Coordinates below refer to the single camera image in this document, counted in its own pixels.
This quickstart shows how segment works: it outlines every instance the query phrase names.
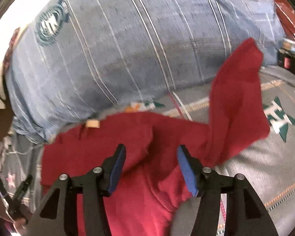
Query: clothing tag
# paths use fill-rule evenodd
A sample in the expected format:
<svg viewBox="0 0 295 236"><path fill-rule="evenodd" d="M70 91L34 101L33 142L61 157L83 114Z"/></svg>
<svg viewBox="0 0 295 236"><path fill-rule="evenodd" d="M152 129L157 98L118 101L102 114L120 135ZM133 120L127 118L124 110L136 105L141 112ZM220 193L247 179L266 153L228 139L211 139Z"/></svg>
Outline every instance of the clothing tag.
<svg viewBox="0 0 295 236"><path fill-rule="evenodd" d="M87 128L99 128L100 125L100 121L99 120L87 120L87 122L85 123L85 127Z"/></svg>

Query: red cloth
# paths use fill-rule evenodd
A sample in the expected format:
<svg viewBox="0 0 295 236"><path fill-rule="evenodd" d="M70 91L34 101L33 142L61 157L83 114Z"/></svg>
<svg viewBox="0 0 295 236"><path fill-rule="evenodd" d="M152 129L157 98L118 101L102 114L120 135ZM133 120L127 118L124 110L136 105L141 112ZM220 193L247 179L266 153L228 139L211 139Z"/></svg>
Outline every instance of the red cloth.
<svg viewBox="0 0 295 236"><path fill-rule="evenodd" d="M258 70L263 56L248 39L218 72L210 94L210 124L139 112L109 116L99 129L76 127L46 146L42 184L62 173L79 176L100 166L119 143L127 158L117 190L104 198L113 236L163 236L173 214L190 197L176 157L185 144L205 166L238 154L267 137ZM78 197L79 235L85 235L82 198Z"/></svg>

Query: pink star print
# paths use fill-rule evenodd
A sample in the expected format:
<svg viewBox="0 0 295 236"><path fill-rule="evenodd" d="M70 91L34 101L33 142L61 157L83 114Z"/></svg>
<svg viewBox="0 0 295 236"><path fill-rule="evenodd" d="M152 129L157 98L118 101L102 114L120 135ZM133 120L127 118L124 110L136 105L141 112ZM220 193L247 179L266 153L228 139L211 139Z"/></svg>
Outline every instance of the pink star print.
<svg viewBox="0 0 295 236"><path fill-rule="evenodd" d="M10 173L8 173L8 177L6 177L6 180L8 181L9 186L16 188L14 183L15 175L11 175Z"/></svg>

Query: silver bolt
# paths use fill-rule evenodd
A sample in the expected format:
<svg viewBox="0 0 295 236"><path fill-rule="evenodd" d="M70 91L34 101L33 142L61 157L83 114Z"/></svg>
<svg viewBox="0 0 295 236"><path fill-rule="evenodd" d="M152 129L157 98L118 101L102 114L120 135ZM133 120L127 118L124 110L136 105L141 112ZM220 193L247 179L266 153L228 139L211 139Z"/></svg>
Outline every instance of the silver bolt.
<svg viewBox="0 0 295 236"><path fill-rule="evenodd" d="M239 180L244 180L245 179L245 176L243 174L237 174L237 179Z"/></svg>
<svg viewBox="0 0 295 236"><path fill-rule="evenodd" d="M93 168L93 172L94 173L101 173L101 171L102 171L102 168L101 167L96 167L96 168Z"/></svg>
<svg viewBox="0 0 295 236"><path fill-rule="evenodd" d="M67 174L62 174L59 179L60 180L66 180L68 178L68 175Z"/></svg>
<svg viewBox="0 0 295 236"><path fill-rule="evenodd" d="M212 171L212 169L209 167L204 167L202 170L204 173L211 173L211 171Z"/></svg>

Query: logo on pillow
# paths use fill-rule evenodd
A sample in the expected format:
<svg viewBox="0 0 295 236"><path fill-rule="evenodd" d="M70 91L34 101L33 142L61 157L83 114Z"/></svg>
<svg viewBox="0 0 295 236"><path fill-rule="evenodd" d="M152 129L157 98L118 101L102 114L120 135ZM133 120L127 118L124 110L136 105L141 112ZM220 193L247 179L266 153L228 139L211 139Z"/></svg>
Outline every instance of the logo on pillow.
<svg viewBox="0 0 295 236"><path fill-rule="evenodd" d="M286 143L289 124L295 126L295 119L284 112L278 97L275 97L270 106L263 105L263 111L274 132L280 134Z"/></svg>
<svg viewBox="0 0 295 236"><path fill-rule="evenodd" d="M69 9L64 0L42 12L35 25L36 40L40 46L49 46L56 42L63 23L69 21Z"/></svg>

